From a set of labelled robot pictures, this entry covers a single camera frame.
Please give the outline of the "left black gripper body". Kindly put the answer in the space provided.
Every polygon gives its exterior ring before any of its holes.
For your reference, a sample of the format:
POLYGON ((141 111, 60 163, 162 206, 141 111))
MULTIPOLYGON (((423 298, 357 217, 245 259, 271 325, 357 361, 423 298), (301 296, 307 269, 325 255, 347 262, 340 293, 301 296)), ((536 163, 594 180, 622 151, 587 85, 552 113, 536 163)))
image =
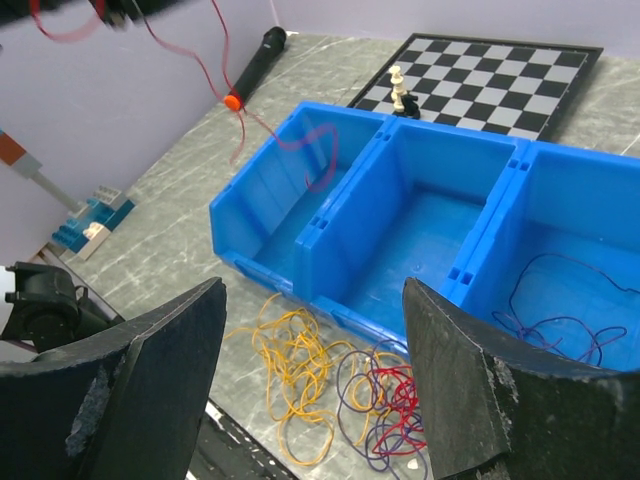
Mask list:
MULTIPOLYGON (((1 27, 30 17, 33 13, 53 13, 60 11, 78 1, 71 0, 1 0, 1 27)), ((175 0, 107 0, 84 1, 89 5, 91 13, 107 24, 114 24, 115 19, 141 20, 143 16, 152 16, 173 8, 175 0)))

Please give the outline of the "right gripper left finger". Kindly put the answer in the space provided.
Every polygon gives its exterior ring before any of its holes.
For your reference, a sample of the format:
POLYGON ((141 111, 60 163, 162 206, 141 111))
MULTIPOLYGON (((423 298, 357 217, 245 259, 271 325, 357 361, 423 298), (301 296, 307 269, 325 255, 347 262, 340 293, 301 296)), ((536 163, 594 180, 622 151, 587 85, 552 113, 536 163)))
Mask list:
POLYGON ((182 479, 224 333, 210 278, 89 338, 1 366, 5 479, 182 479))

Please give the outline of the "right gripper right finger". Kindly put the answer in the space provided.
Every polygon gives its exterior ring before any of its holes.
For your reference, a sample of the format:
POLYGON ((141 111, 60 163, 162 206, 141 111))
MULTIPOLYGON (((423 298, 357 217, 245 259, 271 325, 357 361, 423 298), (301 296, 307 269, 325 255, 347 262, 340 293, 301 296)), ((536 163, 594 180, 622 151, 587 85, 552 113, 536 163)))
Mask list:
POLYGON ((403 313, 437 479, 635 479, 639 375, 553 355, 415 278, 403 313))

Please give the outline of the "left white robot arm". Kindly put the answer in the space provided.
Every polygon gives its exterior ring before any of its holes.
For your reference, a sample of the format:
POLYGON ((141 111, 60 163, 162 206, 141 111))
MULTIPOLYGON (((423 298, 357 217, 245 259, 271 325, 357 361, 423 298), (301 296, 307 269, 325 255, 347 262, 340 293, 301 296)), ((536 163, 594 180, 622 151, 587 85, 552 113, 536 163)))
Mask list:
MULTIPOLYGON (((1 24, 31 16, 37 28, 59 43, 89 37, 105 24, 121 28, 127 20, 140 21, 175 6, 175 1, 93 1, 94 14, 80 27, 60 33, 48 31, 40 11, 55 10, 61 1, 3 1, 1 24)), ((1 133, 1 161, 31 180, 67 207, 68 217, 52 235, 54 242, 86 259, 134 208, 121 191, 99 187, 79 202, 49 180, 42 164, 6 132, 1 133)), ((7 315, 1 339, 31 352, 70 344, 103 331, 121 320, 97 314, 90 308, 86 287, 76 286, 64 269, 37 263, 17 262, 1 269, 1 313, 7 315)))

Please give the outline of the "blue three-compartment plastic bin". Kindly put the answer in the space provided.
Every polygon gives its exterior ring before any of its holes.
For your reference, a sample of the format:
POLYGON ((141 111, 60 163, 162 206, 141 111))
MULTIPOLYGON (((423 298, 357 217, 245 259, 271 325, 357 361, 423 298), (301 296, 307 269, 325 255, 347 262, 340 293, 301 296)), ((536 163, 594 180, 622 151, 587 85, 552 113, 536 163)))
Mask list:
POLYGON ((479 320, 639 366, 639 162, 303 102, 210 206, 249 279, 370 341, 404 341, 416 278, 479 320))

